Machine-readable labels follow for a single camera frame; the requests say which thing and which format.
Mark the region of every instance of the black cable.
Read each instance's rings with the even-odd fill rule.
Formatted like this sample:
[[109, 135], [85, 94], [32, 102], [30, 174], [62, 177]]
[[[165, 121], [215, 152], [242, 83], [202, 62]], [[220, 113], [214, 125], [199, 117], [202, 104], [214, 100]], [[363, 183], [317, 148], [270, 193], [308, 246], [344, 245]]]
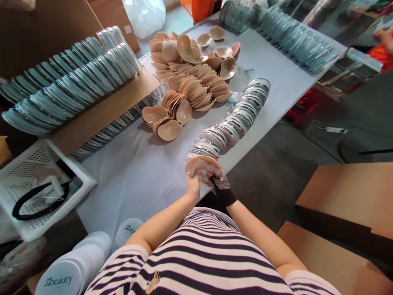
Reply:
[[39, 212], [36, 212], [34, 214], [23, 214], [21, 215], [19, 213], [20, 209], [22, 208], [22, 206], [31, 198], [33, 198], [36, 194], [38, 194], [39, 192], [41, 192], [44, 188], [48, 187], [49, 185], [51, 185], [50, 182], [43, 184], [41, 186], [35, 187], [34, 189], [32, 189], [31, 191], [29, 191], [28, 193], [24, 194], [15, 204], [13, 210], [12, 210], [12, 216], [18, 220], [32, 220], [32, 219], [36, 219], [36, 218], [40, 218], [54, 210], [56, 210], [57, 208], [60, 207], [61, 204], [64, 203], [64, 201], [66, 200], [68, 193], [70, 191], [70, 182], [66, 182], [63, 183], [61, 185], [61, 187], [64, 190], [64, 194], [57, 200], [55, 201], [51, 206], [42, 209]]

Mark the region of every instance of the white lid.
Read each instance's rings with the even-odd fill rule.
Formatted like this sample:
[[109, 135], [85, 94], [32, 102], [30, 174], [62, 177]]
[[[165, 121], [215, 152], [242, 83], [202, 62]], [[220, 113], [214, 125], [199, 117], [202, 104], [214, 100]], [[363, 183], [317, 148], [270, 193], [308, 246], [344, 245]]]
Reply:
[[79, 251], [79, 249], [76, 251], [68, 252], [67, 254], [57, 259], [52, 265], [64, 260], [72, 261], [78, 265], [81, 271], [81, 284], [82, 284], [81, 291], [86, 289], [88, 283], [90, 283], [90, 277], [92, 277], [94, 274], [93, 274], [90, 260], [86, 258], [85, 253], [83, 251], [82, 252]]
[[101, 235], [87, 236], [75, 245], [73, 250], [77, 250], [86, 245], [96, 245], [104, 251], [104, 257], [107, 259], [111, 253], [112, 242], [111, 239]]
[[115, 237], [115, 243], [119, 246], [122, 247], [124, 244], [127, 242], [127, 240], [132, 236], [134, 232], [140, 226], [143, 224], [143, 222], [140, 219], [137, 218], [130, 218], [124, 221], [120, 226], [119, 229], [117, 230], [117, 234]]
[[89, 265], [91, 273], [88, 278], [88, 284], [90, 284], [106, 261], [104, 251], [94, 244], [84, 245], [76, 251], [79, 251]]
[[81, 271], [72, 261], [58, 261], [42, 275], [36, 295], [78, 295], [82, 292]]

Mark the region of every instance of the round plastic container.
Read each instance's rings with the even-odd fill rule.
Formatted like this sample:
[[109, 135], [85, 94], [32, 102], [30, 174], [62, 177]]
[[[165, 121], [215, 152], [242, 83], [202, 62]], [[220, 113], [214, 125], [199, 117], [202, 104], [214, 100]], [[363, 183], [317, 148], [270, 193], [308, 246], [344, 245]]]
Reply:
[[134, 232], [143, 224], [142, 220], [130, 218], [124, 221], [117, 230], [115, 243], [122, 247]]

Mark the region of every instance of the white plastic bag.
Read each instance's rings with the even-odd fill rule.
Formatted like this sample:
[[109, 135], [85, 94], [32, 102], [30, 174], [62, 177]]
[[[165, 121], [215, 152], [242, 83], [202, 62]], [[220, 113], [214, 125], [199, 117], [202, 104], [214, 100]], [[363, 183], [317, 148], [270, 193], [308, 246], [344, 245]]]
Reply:
[[165, 24], [163, 0], [123, 0], [127, 16], [139, 39], [144, 39]]

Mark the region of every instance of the orange object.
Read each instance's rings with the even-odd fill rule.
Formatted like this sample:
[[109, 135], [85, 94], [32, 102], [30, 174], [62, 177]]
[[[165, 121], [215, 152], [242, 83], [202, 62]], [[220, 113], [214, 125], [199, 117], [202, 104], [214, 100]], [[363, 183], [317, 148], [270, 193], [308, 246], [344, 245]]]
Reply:
[[393, 70], [393, 57], [386, 53], [385, 46], [383, 44], [379, 44], [370, 49], [368, 55], [384, 64], [380, 74]]
[[212, 15], [215, 0], [181, 0], [194, 23], [199, 23]]

